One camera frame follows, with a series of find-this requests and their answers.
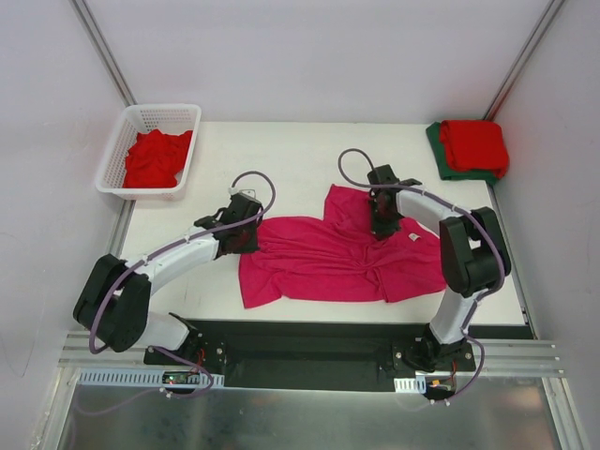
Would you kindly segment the pink t shirt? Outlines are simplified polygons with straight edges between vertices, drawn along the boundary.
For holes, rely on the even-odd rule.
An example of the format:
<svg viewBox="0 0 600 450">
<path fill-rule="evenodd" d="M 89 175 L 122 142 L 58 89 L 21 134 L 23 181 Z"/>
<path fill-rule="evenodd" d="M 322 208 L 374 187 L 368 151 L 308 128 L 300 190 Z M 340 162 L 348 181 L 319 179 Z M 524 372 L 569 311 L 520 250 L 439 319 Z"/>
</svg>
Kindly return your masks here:
<svg viewBox="0 0 600 450">
<path fill-rule="evenodd" d="M 241 256 L 245 308 L 294 300 L 397 303 L 445 289 L 439 238 L 404 218 L 383 240 L 370 230 L 368 195 L 331 186 L 323 217 L 271 217 L 259 251 Z"/>
</svg>

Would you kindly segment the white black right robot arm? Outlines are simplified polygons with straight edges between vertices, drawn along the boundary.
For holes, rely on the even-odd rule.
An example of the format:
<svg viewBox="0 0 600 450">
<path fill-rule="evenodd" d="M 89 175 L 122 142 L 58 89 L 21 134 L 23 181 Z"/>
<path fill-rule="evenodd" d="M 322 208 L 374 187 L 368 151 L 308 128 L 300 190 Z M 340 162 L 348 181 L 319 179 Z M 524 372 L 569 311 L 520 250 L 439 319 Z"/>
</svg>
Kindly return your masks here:
<svg viewBox="0 0 600 450">
<path fill-rule="evenodd" d="M 482 207 L 455 206 L 425 191 L 421 183 L 399 180 L 388 165 L 367 174 L 371 231 L 386 239 L 412 218 L 440 239 L 442 276 L 446 290 L 421 339 L 402 354 L 410 368 L 441 370 L 468 346 L 468 330 L 479 304 L 498 291 L 511 263 L 496 213 Z"/>
</svg>

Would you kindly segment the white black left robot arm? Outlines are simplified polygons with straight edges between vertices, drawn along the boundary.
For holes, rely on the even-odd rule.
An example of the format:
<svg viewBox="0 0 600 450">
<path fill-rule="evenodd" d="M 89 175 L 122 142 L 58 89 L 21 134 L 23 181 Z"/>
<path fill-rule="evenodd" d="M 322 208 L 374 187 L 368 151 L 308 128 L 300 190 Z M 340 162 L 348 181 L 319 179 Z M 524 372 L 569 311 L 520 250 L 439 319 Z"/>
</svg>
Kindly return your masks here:
<svg viewBox="0 0 600 450">
<path fill-rule="evenodd" d="M 122 260 L 106 254 L 95 263 L 73 309 L 74 320 L 90 332 L 99 353 L 121 353 L 136 344 L 162 347 L 180 365 L 192 362 L 199 343 L 191 326 L 174 313 L 150 310 L 151 297 L 191 269 L 229 254 L 259 249 L 257 229 L 263 205 L 234 193 L 228 206 L 197 219 L 183 235 L 148 254 Z"/>
</svg>

